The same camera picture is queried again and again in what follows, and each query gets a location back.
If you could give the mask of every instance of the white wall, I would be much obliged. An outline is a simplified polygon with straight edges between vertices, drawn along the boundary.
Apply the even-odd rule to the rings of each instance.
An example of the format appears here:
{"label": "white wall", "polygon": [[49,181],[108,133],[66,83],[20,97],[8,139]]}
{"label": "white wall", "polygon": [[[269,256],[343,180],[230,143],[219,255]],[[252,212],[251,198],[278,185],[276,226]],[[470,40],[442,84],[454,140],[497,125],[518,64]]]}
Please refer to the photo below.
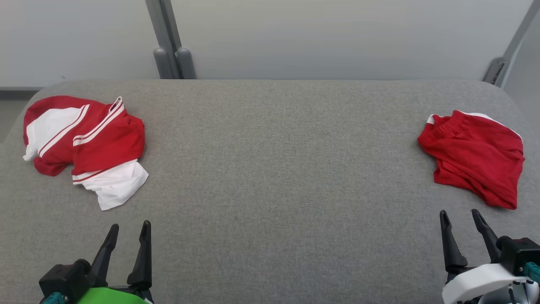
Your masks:
{"label": "white wall", "polygon": [[1,0],[0,89],[159,78],[143,0]]}
{"label": "white wall", "polygon": [[198,78],[482,79],[532,0],[171,0]]}
{"label": "white wall", "polygon": [[540,14],[527,30],[504,90],[521,108],[540,135]]}

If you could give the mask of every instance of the gray table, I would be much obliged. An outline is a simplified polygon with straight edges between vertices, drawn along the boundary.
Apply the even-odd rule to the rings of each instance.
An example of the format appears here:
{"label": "gray table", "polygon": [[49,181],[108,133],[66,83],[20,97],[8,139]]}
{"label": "gray table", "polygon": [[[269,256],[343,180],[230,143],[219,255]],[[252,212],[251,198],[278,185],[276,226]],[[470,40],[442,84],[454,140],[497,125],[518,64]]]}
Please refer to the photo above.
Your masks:
{"label": "gray table", "polygon": [[[99,210],[69,168],[24,162],[22,116],[0,149],[0,302],[35,303],[56,263],[92,260],[120,224],[109,283],[152,222],[156,303],[438,303],[446,209],[470,264],[489,261],[470,215],[540,241],[540,145],[512,100],[476,81],[79,81],[30,103],[122,96],[146,125],[145,185]],[[524,138],[516,211],[433,182],[416,142],[430,114],[484,113]]]}

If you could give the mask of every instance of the white robot part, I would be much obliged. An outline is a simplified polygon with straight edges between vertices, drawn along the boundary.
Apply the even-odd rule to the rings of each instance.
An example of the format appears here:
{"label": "white robot part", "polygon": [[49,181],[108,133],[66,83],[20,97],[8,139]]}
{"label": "white robot part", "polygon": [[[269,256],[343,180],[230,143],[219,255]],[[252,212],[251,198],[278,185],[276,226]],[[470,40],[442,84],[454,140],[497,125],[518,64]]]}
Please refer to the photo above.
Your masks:
{"label": "white robot part", "polygon": [[466,302],[483,296],[480,303],[511,303],[509,291],[512,289],[516,303],[536,303],[538,283],[526,276],[514,276],[501,264],[485,264],[456,276],[442,289],[444,304]]}

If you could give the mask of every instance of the garment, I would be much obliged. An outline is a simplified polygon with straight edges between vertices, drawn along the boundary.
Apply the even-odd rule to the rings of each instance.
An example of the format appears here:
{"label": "garment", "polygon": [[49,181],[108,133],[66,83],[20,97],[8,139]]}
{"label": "garment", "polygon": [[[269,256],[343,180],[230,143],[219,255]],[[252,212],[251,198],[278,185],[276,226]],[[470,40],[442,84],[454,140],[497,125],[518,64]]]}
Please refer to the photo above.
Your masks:
{"label": "garment", "polygon": [[137,162],[144,150],[144,124],[127,113],[122,97],[112,104],[53,96],[24,116],[23,159],[56,176],[73,163],[73,183],[95,191],[102,210],[126,202],[146,181]]}
{"label": "garment", "polygon": [[521,136],[480,113],[431,115],[418,137],[436,158],[436,183],[469,189],[487,205],[517,208],[517,182],[523,169]]}

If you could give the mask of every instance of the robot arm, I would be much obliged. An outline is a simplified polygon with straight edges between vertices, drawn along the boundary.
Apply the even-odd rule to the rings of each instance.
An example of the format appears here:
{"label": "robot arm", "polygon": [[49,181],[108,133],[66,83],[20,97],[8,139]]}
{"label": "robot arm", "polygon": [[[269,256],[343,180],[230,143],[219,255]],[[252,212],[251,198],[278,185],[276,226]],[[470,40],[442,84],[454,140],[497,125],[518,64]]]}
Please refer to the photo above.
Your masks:
{"label": "robot arm", "polygon": [[92,265],[79,259],[72,265],[55,265],[39,281],[43,304],[147,304],[153,303],[151,225],[144,221],[139,253],[128,286],[109,287],[107,270],[116,247],[118,224],[112,225]]}
{"label": "robot arm", "polygon": [[454,303],[536,303],[538,300],[540,246],[523,238],[497,238],[480,212],[472,210],[476,229],[484,238],[490,264],[467,267],[452,235],[452,225],[443,210],[440,213],[444,263],[448,272],[442,297],[445,304]]}

